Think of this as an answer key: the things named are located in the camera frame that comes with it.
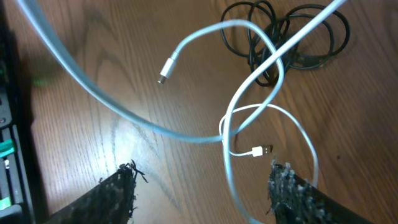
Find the coiled black cable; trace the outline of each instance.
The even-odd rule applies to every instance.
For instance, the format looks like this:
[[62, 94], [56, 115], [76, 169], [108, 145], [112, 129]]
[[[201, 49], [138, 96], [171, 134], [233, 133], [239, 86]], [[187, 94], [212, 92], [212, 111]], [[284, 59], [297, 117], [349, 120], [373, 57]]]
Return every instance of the coiled black cable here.
[[[269, 11], [262, 7], [260, 4], [265, 5]], [[324, 9], [326, 6], [318, 5], [318, 4], [305, 4], [302, 6], [298, 6], [290, 10], [284, 17], [277, 18], [275, 14], [275, 10], [272, 7], [271, 3], [268, 1], [256, 1], [256, 2], [247, 2], [247, 1], [241, 1], [234, 3], [230, 6], [228, 6], [225, 11], [223, 12], [221, 16], [221, 21], [224, 21], [225, 15], [229, 10], [231, 10], [234, 7], [237, 6], [242, 6], [242, 5], [247, 5], [250, 6], [250, 10], [248, 13], [248, 21], [251, 21], [252, 14], [254, 12], [254, 9], [257, 8], [261, 10], [271, 21], [271, 23], [264, 29], [264, 32], [270, 37], [270, 40], [275, 44], [275, 47], [278, 49], [280, 46], [282, 46], [290, 36], [287, 35], [287, 31], [289, 29], [290, 25], [290, 20], [293, 18], [297, 17], [304, 17], [304, 18], [314, 18], [314, 15], [310, 14], [304, 14], [300, 13], [297, 14], [296, 12], [301, 10], [301, 9]], [[349, 41], [349, 35], [350, 35], [350, 30], [349, 30], [349, 24], [347, 18], [345, 18], [342, 13], [335, 11], [333, 12], [335, 16], [337, 16], [344, 24], [345, 30], [346, 30], [346, 35], [344, 38], [343, 43], [335, 50], [333, 51], [335, 47], [335, 38], [333, 36], [333, 30], [331, 28], [331, 25], [327, 23], [326, 21], [323, 21], [322, 24], [328, 29], [329, 35], [330, 35], [330, 46], [328, 53], [325, 55], [308, 55], [308, 54], [303, 54], [298, 52], [298, 47], [299, 43], [297, 43], [294, 47], [292, 47], [285, 55], [282, 56], [282, 61], [284, 63], [285, 67], [285, 72], [287, 72], [290, 68], [297, 69], [297, 70], [309, 70], [309, 69], [315, 69], [319, 68], [322, 65], [324, 65], [330, 57], [337, 55], [340, 53], [347, 45]], [[255, 48], [257, 44], [260, 42], [260, 38], [258, 35], [254, 35], [253, 37], [251, 36], [251, 32], [248, 29], [248, 41], [249, 41], [249, 53], [244, 54], [242, 52], [239, 52], [238, 50], [232, 48], [228, 41], [226, 40], [224, 30], [221, 30], [221, 37], [223, 38], [223, 41], [225, 43], [225, 46], [228, 48], [228, 50], [232, 51], [232, 53], [240, 56], [240, 57], [245, 57], [248, 59], [248, 65], [250, 66], [250, 70], [253, 72], [258, 66], [260, 66], [270, 55], [271, 53], [269, 52], [267, 47], [263, 47], [259, 51], [255, 51]], [[256, 79], [256, 83], [260, 86], [274, 86], [278, 80], [278, 75], [275, 77], [273, 76], [272, 72], [268, 69], [266, 70], [262, 76], [267, 80], [267, 83], [261, 82], [258, 78]]]

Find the green object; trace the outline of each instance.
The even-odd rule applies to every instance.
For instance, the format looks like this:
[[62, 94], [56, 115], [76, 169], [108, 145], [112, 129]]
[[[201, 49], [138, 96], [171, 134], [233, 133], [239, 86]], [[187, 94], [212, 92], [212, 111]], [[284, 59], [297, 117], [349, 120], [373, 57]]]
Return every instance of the green object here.
[[0, 158], [6, 157], [15, 152], [12, 139], [0, 143]]
[[6, 197], [0, 200], [0, 210], [6, 209], [11, 206], [11, 199], [10, 197]]

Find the wooden table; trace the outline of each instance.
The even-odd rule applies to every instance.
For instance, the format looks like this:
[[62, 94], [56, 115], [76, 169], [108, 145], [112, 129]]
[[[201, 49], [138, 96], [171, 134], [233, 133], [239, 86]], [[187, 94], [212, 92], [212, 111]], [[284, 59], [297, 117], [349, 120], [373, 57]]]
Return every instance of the wooden table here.
[[[39, 2], [95, 83], [130, 110], [170, 129], [216, 135], [233, 93], [249, 75], [246, 60], [229, 52], [217, 32], [184, 49], [172, 78], [164, 85], [157, 83], [177, 44], [218, 22], [235, 0]], [[328, 2], [271, 0], [279, 16], [301, 4]], [[244, 222], [227, 188], [221, 143], [188, 144], [121, 118], [52, 58], [13, 1], [6, 1], [6, 9], [27, 70], [25, 80], [32, 84], [32, 133], [50, 213], [134, 159], [149, 179], [148, 184], [139, 180], [136, 223]], [[237, 9], [229, 18], [244, 18], [247, 9]], [[372, 222], [396, 223], [398, 3], [350, 0], [339, 10], [351, 25], [347, 48], [321, 69], [289, 71], [274, 103], [296, 116], [313, 141], [322, 192]], [[343, 26], [331, 22], [341, 43]], [[243, 30], [227, 35], [247, 49]], [[327, 32], [318, 28], [307, 38], [306, 49], [325, 51], [328, 41]], [[239, 104], [258, 103], [270, 91], [253, 85]], [[237, 114], [234, 123], [248, 114]], [[290, 162], [308, 179], [312, 158], [294, 124], [275, 110], [265, 110], [239, 134], [234, 150], [245, 152], [261, 144], [273, 144], [273, 153], [233, 158], [233, 165], [247, 209], [272, 223], [273, 215], [266, 212], [273, 156], [280, 163]]]

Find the wooden surface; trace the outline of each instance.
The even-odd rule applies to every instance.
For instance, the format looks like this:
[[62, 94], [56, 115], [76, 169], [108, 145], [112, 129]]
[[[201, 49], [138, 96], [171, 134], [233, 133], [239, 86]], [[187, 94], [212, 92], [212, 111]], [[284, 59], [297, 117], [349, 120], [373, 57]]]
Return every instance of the wooden surface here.
[[[24, 75], [32, 83], [32, 134], [50, 213], [134, 159], [149, 179], [149, 184], [139, 181], [136, 223], [244, 222], [229, 195], [220, 143], [188, 144], [122, 119], [83, 90], [47, 52], [14, 1], [5, 2], [27, 70]], [[130, 110], [170, 129], [216, 135], [233, 93], [249, 75], [246, 60], [229, 52], [217, 32], [190, 44], [171, 79], [163, 86], [157, 83], [177, 44], [218, 22], [234, 0], [39, 2], [95, 83]], [[300, 4], [328, 1], [271, 3], [282, 16]], [[347, 48], [321, 69], [289, 71], [274, 103], [296, 116], [312, 139], [322, 192], [374, 223], [396, 223], [398, 3], [352, 0], [339, 10], [351, 25]], [[246, 11], [237, 9], [229, 18], [244, 18]], [[341, 43], [343, 26], [331, 22]], [[243, 30], [227, 35], [247, 49]], [[325, 51], [328, 34], [318, 28], [305, 42], [309, 52]], [[269, 92], [253, 85], [240, 105], [258, 103]], [[238, 114], [234, 123], [247, 115]], [[235, 150], [245, 152], [261, 144], [273, 144], [274, 152], [233, 158], [235, 179], [251, 214], [273, 223], [273, 216], [266, 215], [272, 157], [290, 162], [308, 179], [312, 158], [292, 122], [272, 109], [239, 135]]]

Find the bundled black cord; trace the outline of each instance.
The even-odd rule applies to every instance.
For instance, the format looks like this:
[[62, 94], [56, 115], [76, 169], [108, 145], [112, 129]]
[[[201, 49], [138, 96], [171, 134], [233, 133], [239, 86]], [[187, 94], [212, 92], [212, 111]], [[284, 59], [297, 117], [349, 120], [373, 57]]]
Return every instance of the bundled black cord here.
[[[260, 4], [265, 5], [269, 11], [262, 7]], [[289, 29], [290, 20], [297, 17], [304, 17], [304, 18], [314, 18], [314, 15], [304, 14], [304, 13], [296, 13], [302, 9], [324, 9], [326, 6], [318, 5], [318, 4], [305, 4], [299, 7], [295, 7], [294, 9], [290, 10], [284, 17], [277, 18], [275, 14], [275, 10], [272, 5], [268, 1], [256, 1], [256, 2], [247, 2], [241, 1], [234, 3], [227, 7], [221, 16], [221, 21], [224, 20], [226, 13], [236, 6], [243, 6], [247, 5], [250, 6], [250, 10], [248, 13], [248, 21], [251, 21], [252, 14], [254, 9], [257, 8], [261, 10], [265, 15], [271, 20], [271, 23], [264, 29], [264, 32], [269, 36], [270, 40], [274, 43], [275, 47], [278, 49], [282, 46], [290, 36], [287, 35], [287, 31]], [[292, 47], [285, 55], [282, 56], [282, 61], [284, 63], [285, 72], [287, 72], [290, 68], [298, 69], [298, 70], [309, 70], [314, 68], [319, 68], [324, 65], [330, 57], [337, 55], [340, 53], [347, 45], [349, 41], [349, 24], [347, 18], [345, 18], [342, 13], [335, 11], [333, 12], [335, 16], [337, 16], [344, 24], [346, 29], [345, 39], [340, 47], [337, 50], [333, 51], [335, 47], [335, 38], [333, 36], [333, 30], [331, 25], [326, 21], [323, 21], [322, 24], [328, 29], [330, 35], [330, 46], [328, 53], [325, 55], [308, 55], [303, 54], [298, 51], [299, 43], [297, 43], [294, 47]], [[255, 51], [257, 44], [260, 42], [260, 38], [258, 35], [251, 36], [251, 32], [248, 29], [248, 41], [249, 41], [249, 53], [244, 54], [242, 52], [233, 49], [228, 41], [226, 40], [224, 30], [221, 30], [221, 37], [225, 43], [225, 46], [232, 51], [232, 53], [240, 56], [246, 57], [248, 59], [248, 64], [250, 66], [250, 70], [253, 72], [258, 66], [260, 66], [269, 56], [271, 53], [269, 52], [267, 47], [263, 47], [259, 51]], [[260, 82], [257, 78], [256, 83], [260, 86], [274, 86], [278, 80], [278, 75], [273, 76], [272, 72], [268, 69], [263, 74], [264, 78], [267, 80], [267, 83]]]

